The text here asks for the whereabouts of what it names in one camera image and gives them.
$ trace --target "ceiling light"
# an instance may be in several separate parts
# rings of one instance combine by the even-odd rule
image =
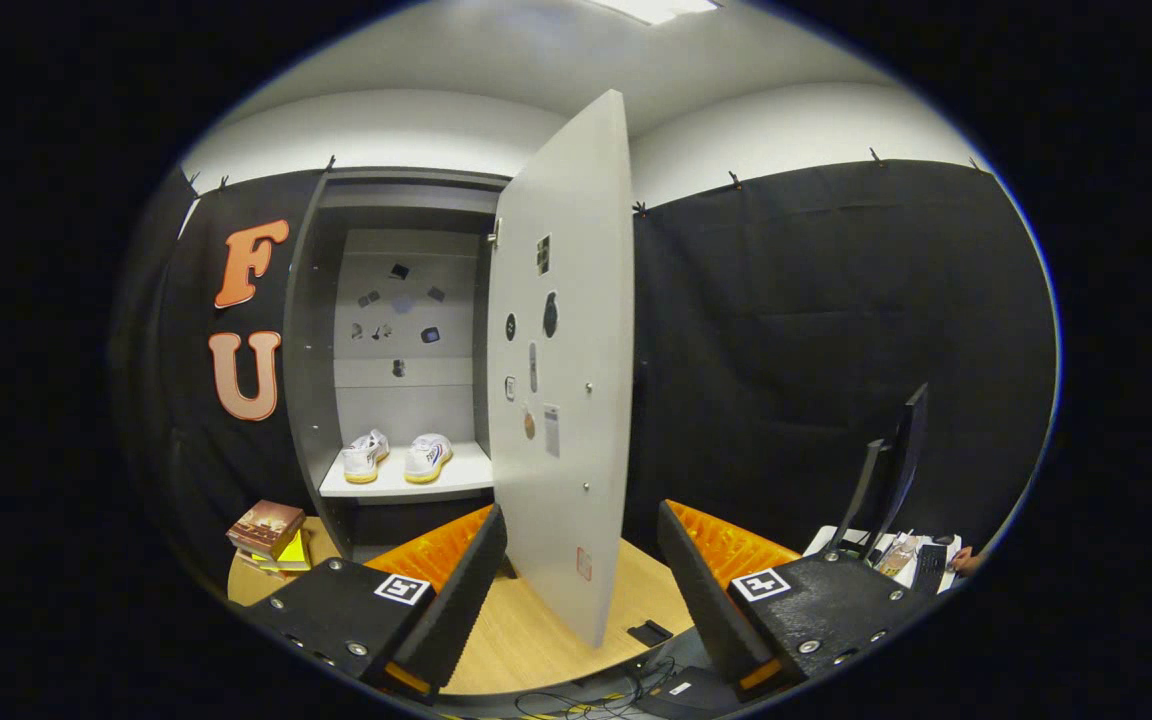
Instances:
[[[710,0],[590,0],[590,3],[624,13],[650,26],[668,22],[679,15],[718,9],[718,5]]]

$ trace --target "yellow book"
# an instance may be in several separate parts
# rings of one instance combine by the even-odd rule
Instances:
[[[293,537],[291,541],[287,543],[287,548],[285,548],[282,555],[278,556],[278,560],[262,558],[260,555],[256,555],[256,553],[252,553],[252,560],[256,560],[256,564],[263,570],[310,569],[310,546],[305,541],[305,530],[297,530],[296,537]]]

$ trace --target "person's hand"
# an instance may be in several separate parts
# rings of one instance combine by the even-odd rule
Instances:
[[[979,555],[972,555],[972,546],[964,547],[954,553],[954,559],[950,560],[950,570],[968,578],[975,573],[977,566],[980,564],[980,558]]]

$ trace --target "orange letter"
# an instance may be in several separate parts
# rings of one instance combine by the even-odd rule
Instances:
[[[240,420],[264,420],[274,414],[278,406],[278,381],[274,377],[274,348],[283,339],[274,332],[256,332],[247,339],[247,344],[256,354],[256,378],[259,379],[256,397],[244,397],[238,392],[238,364],[234,354],[243,341],[234,333],[215,333],[207,341],[211,348],[211,369],[215,376],[215,396],[220,406]]]
[[[218,309],[248,302],[256,295],[256,288],[247,281],[247,272],[252,270],[257,278],[264,275],[265,270],[270,268],[270,252],[273,252],[262,241],[283,242],[289,232],[291,228],[287,220],[276,220],[236,232],[225,241],[229,247],[229,256],[225,259],[225,280],[220,283],[220,293],[215,294]]]

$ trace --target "stack of books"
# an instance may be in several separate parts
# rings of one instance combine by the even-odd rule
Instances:
[[[244,511],[225,537],[234,556],[271,577],[288,579],[312,568],[305,511],[262,500]]]

